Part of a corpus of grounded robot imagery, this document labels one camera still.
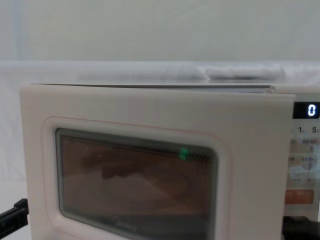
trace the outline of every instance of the microwave window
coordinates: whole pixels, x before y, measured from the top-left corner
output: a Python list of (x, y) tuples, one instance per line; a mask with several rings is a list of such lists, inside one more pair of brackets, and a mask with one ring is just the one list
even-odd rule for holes
[(59, 128), (59, 208), (128, 239), (207, 240), (217, 159), (208, 147)]

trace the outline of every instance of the microwave oven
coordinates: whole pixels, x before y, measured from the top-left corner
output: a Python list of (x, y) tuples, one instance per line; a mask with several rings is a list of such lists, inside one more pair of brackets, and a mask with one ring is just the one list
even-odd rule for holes
[(33, 240), (279, 240), (318, 220), (320, 87), (20, 91)]

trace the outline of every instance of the white backdrop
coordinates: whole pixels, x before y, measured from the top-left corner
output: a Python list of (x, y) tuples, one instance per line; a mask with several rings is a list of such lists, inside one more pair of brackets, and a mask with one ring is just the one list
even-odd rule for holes
[(0, 59), (320, 60), (318, 0), (1, 0)]

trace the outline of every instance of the microwave door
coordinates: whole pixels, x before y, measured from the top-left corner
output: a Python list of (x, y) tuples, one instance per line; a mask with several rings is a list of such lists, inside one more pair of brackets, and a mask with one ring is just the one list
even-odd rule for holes
[(278, 239), (294, 96), (31, 85), (33, 240)]

